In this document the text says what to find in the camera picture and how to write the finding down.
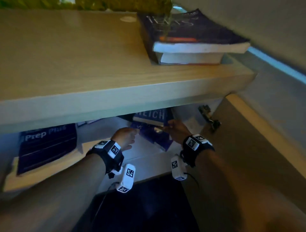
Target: wristband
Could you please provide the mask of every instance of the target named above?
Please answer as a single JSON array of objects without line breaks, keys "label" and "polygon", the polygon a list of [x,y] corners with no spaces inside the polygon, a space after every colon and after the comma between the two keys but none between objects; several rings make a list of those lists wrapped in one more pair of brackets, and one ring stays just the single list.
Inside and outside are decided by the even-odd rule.
[{"label": "wristband", "polygon": [[195,167],[196,157],[201,151],[211,149],[215,151],[212,144],[199,134],[188,136],[184,139],[183,150],[180,153],[181,158],[191,167]]},{"label": "wristband", "polygon": [[105,174],[110,173],[113,169],[119,172],[124,160],[120,149],[119,144],[113,140],[100,141],[86,155],[99,155],[103,159],[106,167]]}]

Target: person's left hand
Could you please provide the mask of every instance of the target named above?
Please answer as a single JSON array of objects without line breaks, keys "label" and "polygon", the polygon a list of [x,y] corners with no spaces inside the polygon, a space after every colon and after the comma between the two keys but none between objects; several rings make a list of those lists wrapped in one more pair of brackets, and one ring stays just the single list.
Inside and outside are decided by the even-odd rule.
[{"label": "person's left hand", "polygon": [[115,132],[111,140],[117,142],[121,147],[121,151],[126,151],[132,148],[130,144],[135,143],[135,135],[137,131],[133,128],[124,127]]}]

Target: dark floor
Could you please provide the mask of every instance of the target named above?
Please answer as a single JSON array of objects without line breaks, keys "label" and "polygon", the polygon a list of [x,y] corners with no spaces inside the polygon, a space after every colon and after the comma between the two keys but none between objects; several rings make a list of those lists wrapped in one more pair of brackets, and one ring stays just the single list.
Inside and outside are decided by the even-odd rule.
[{"label": "dark floor", "polygon": [[[99,195],[93,200],[89,210],[91,219],[103,197]],[[74,231],[90,231],[81,229],[81,223],[78,227]],[[107,194],[92,231],[197,232],[199,229],[181,183],[166,175],[136,184],[125,194],[117,191]]]}]

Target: cable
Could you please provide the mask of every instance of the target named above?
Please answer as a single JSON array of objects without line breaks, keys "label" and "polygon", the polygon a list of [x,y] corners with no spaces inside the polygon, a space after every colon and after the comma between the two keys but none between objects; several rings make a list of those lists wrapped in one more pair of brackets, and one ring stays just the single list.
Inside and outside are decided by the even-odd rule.
[{"label": "cable", "polygon": [[104,195],[103,200],[102,200],[102,202],[101,202],[101,204],[100,204],[100,206],[99,206],[99,208],[98,208],[98,210],[97,210],[97,212],[96,212],[96,214],[95,214],[95,216],[94,216],[94,219],[92,220],[91,223],[94,222],[94,220],[95,220],[95,218],[96,218],[96,216],[97,216],[97,214],[98,214],[98,212],[99,212],[99,210],[100,210],[100,208],[101,208],[101,206],[102,206],[102,204],[103,204],[103,202],[104,202],[104,200],[105,200],[105,198],[106,198],[106,195],[108,194],[108,191],[110,190],[110,188],[111,188],[112,186],[115,186],[116,184],[119,184],[119,182],[114,182],[114,183],[112,183],[112,184],[109,186],[109,188],[108,188],[106,194]]},{"label": "cable", "polygon": [[199,182],[195,179],[195,177],[193,175],[191,175],[188,172],[184,172],[185,175],[189,175],[192,179],[194,179],[194,181],[196,182],[196,185],[198,186],[198,188],[200,188]]}]

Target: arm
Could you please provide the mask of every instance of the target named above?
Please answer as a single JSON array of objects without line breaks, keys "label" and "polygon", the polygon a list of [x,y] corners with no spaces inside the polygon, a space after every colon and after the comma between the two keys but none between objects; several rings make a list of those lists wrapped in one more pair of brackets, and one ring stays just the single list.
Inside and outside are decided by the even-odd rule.
[{"label": "arm", "polygon": [[[112,137],[131,149],[136,131],[118,130]],[[88,208],[105,176],[103,160],[90,154],[8,202],[0,213],[0,231],[70,231]]]},{"label": "arm", "polygon": [[[191,135],[181,121],[171,120],[169,125],[163,130],[180,144]],[[195,164],[201,187],[234,229],[306,231],[306,216],[300,209],[278,191],[249,180],[213,150],[202,151]]]}]

